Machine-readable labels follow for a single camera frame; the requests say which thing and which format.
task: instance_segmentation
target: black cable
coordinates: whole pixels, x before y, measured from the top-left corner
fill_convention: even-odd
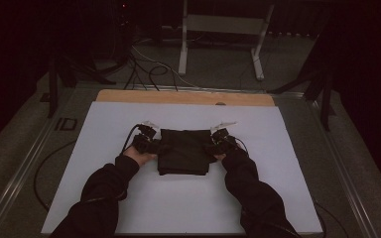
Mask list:
[[[39,176],[39,171],[40,169],[42,168],[42,166],[45,164],[45,162],[51,157],[53,156],[55,153],[59,152],[60,150],[72,145],[73,143],[75,143],[76,140],[74,141],[71,141],[59,148],[57,148],[56,150],[52,151],[50,154],[48,154],[43,160],[42,162],[39,164],[39,166],[37,167],[36,169],[36,173],[34,174],[34,180],[33,180],[33,189],[34,189],[34,194],[36,196],[36,199],[39,201],[39,203],[42,205],[42,207],[46,210],[46,211],[49,211],[49,207],[43,202],[43,200],[40,198],[39,196],[39,192],[37,191],[37,177]]]
[[[132,66],[132,72],[131,72],[131,75],[129,75],[129,79],[128,79],[128,81],[126,82],[125,86],[123,87],[123,90],[125,90],[125,89],[128,87],[129,83],[132,81],[132,78],[133,78],[135,72],[136,72],[136,64],[134,64],[134,65]]]
[[[142,81],[141,77],[139,76],[138,71],[135,71],[136,76],[134,77],[134,87],[135,87],[135,78],[138,78],[139,82],[141,82],[141,85],[145,88],[145,90],[148,90],[148,88],[145,86],[144,82]]]
[[[134,63],[134,73],[135,73],[136,77],[138,77],[138,80],[141,82],[141,84],[145,88],[145,90],[147,90],[147,87],[145,86],[144,82],[142,81],[141,77],[138,74],[138,71],[136,70],[137,66],[149,74],[149,79],[150,79],[151,83],[156,87],[156,89],[158,91],[160,91],[160,89],[157,87],[156,83],[153,81],[153,78],[151,77],[151,72],[146,71],[140,64],[138,64],[135,57],[132,54],[130,54],[129,60],[131,60]]]
[[[153,73],[154,70],[158,69],[158,68],[162,68],[164,69],[165,71],[161,72],[161,73]],[[150,72],[148,73],[148,76],[150,77],[150,81],[153,83],[153,85],[157,88],[157,91],[160,91],[160,89],[157,87],[156,83],[154,82],[153,80],[153,77],[152,75],[164,75],[168,72],[167,68],[165,66],[155,66],[153,68],[151,68]]]
[[[151,77],[151,71],[152,71],[153,69],[155,69],[155,68],[163,67],[163,68],[166,69],[166,71],[163,72],[163,73],[160,73],[160,74],[153,74],[153,75],[164,75],[164,74],[167,73],[167,70],[169,70],[169,71],[172,73],[173,86],[175,87],[175,90],[176,90],[176,91],[179,91],[179,90],[178,90],[177,83],[176,83],[176,78],[175,78],[174,71],[173,71],[173,69],[172,69],[168,64],[166,64],[166,63],[164,63],[164,62],[161,62],[161,61],[156,61],[156,60],[136,59],[135,57],[134,57],[134,59],[135,59],[135,61],[154,62],[154,63],[158,63],[158,64],[161,65],[161,66],[155,66],[155,67],[153,67],[150,71],[146,71],[144,68],[142,68],[142,67],[138,64],[138,66],[140,66],[141,69],[143,69],[145,72],[147,72],[147,73],[150,75],[150,77]]]
[[[342,225],[342,223],[330,211],[328,211],[326,208],[324,208],[322,205],[320,205],[316,200],[314,200],[314,204],[316,206],[318,206],[319,208],[321,208],[322,210],[324,210],[327,214],[329,214],[330,217],[332,217],[333,220],[335,220],[336,223],[338,223],[338,225],[341,227],[341,229],[344,232],[345,236],[347,238],[349,238],[348,232],[345,230],[345,227]]]
[[[135,78],[137,78],[137,77],[134,76],[134,79],[132,80],[132,88],[131,88],[131,90],[134,90],[134,89],[135,89]]]
[[[277,229],[279,229],[279,230],[282,230],[282,231],[284,231],[284,232],[287,232],[288,234],[291,234],[291,235],[294,236],[294,237],[297,237],[297,238],[303,238],[303,237],[302,237],[301,235],[299,235],[298,233],[293,232],[293,231],[287,229],[286,227],[283,227],[283,226],[280,226],[280,225],[277,225],[277,224],[274,224],[274,223],[269,223],[269,222],[267,222],[267,223],[265,223],[265,224],[266,224],[266,225],[269,225],[269,226],[272,226],[272,227],[275,227],[275,228],[277,228]]]
[[[320,225],[322,227],[323,236],[322,238],[326,238],[327,231],[326,231],[326,224],[324,223],[323,218],[320,216],[320,214],[317,211],[317,218],[319,219]]]
[[[120,154],[123,154],[126,150],[126,145],[128,145],[129,139],[131,138],[132,133],[135,131],[135,129],[138,127],[138,125],[135,125],[132,127],[131,131],[129,132],[128,137],[126,138],[125,144],[123,145],[122,152]]]
[[[234,139],[237,140],[237,141],[239,141],[239,142],[243,145],[244,150],[246,151],[247,157],[250,158],[250,156],[249,156],[249,151],[247,150],[247,147],[246,147],[246,145],[243,143],[243,141],[240,140],[240,139],[238,139],[238,138],[235,138],[235,137],[234,137]]]

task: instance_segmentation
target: black sleeve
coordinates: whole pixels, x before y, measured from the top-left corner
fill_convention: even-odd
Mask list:
[[[228,153],[222,164],[225,185],[242,205],[240,223],[248,237],[300,237],[286,218],[283,199],[259,181],[256,164],[243,150]]]
[[[139,170],[129,157],[116,158],[116,166],[107,164],[86,182],[80,202],[51,235],[58,237],[113,237],[118,220],[118,200],[126,198],[129,180]]]

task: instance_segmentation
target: person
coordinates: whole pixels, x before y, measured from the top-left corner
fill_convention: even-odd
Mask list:
[[[287,220],[281,196],[259,181],[255,163],[240,148],[215,156],[226,169],[227,190],[242,205],[240,224],[247,237],[300,237]],[[80,197],[51,238],[113,237],[118,221],[118,201],[127,196],[128,183],[140,167],[157,158],[140,154],[133,146],[93,173]]]

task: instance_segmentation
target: black fabric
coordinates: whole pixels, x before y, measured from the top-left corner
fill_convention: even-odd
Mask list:
[[[118,220],[118,200],[126,198],[129,180],[139,170],[129,157],[116,158],[90,176],[81,195],[51,238],[113,237]]]
[[[227,190],[242,205],[240,224],[249,238],[299,237],[286,218],[281,196],[259,181],[256,164],[246,152],[236,149],[222,160]]]
[[[213,144],[209,130],[176,131],[161,129],[161,145],[172,148],[159,155],[158,170],[166,174],[204,176],[215,158],[205,152],[204,146]]]

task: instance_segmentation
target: white table surface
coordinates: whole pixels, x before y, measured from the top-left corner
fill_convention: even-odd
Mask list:
[[[209,129],[236,121],[228,132],[245,143],[260,179],[283,197],[295,229],[321,232],[278,107],[93,102],[42,233],[53,232],[79,201],[88,177],[104,164],[114,163],[131,128],[147,120],[173,130]],[[239,224],[240,204],[226,190],[224,176],[221,163],[211,164],[203,177],[159,176],[157,161],[148,163],[132,178],[128,197],[119,203],[116,234],[244,233]]]

